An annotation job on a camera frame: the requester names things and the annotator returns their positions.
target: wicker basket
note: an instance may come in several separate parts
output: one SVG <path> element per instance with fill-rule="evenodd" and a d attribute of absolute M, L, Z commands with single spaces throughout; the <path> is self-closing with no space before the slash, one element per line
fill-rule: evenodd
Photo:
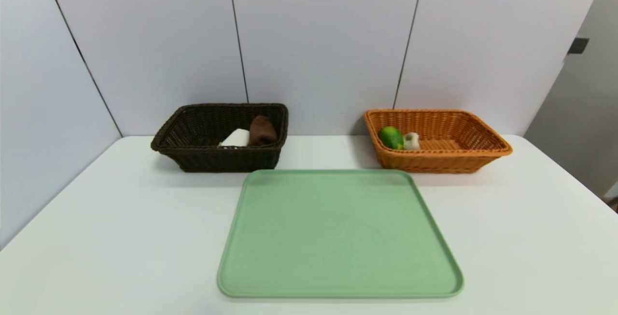
<path fill-rule="evenodd" d="M 219 146 L 236 128 L 249 130 L 257 115 L 268 117 L 278 140 L 266 146 Z M 184 172 L 253 172 L 274 169 L 287 137 L 284 104 L 192 104 L 179 108 L 150 147 Z"/>
<path fill-rule="evenodd" d="M 407 172 L 476 172 L 513 152 L 479 117 L 460 110 L 369 110 L 365 113 L 378 161 Z M 419 133 L 420 150 L 393 150 L 378 138 L 380 129 Z"/>

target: lime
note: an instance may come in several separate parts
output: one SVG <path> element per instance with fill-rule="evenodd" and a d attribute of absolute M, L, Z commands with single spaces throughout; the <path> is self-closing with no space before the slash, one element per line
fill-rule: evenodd
<path fill-rule="evenodd" d="M 399 129 L 395 127 L 388 126 L 382 128 L 382 130 L 378 132 L 378 137 L 384 146 L 388 148 L 392 148 L 393 150 L 404 149 L 404 136 Z"/>

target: brown cloth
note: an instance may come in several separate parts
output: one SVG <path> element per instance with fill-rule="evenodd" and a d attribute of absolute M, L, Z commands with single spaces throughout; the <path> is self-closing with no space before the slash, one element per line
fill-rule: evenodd
<path fill-rule="evenodd" d="M 272 123 L 264 115 L 258 115 L 249 128 L 249 146 L 264 146 L 276 143 L 277 133 Z"/>

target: white sponge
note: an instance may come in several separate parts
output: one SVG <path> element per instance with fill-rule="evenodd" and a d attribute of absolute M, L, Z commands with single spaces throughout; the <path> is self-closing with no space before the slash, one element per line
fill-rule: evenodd
<path fill-rule="evenodd" d="M 245 147 L 249 145 L 249 130 L 237 129 L 221 143 L 221 146 Z"/>
<path fill-rule="evenodd" d="M 404 135 L 404 150 L 420 150 L 419 135 L 415 132 L 409 132 Z"/>

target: green tray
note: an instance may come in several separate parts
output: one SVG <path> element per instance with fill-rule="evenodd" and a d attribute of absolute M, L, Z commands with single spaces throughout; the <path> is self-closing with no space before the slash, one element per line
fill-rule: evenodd
<path fill-rule="evenodd" d="M 464 278 L 400 170 L 258 170 L 219 266 L 230 297 L 436 298 Z"/>

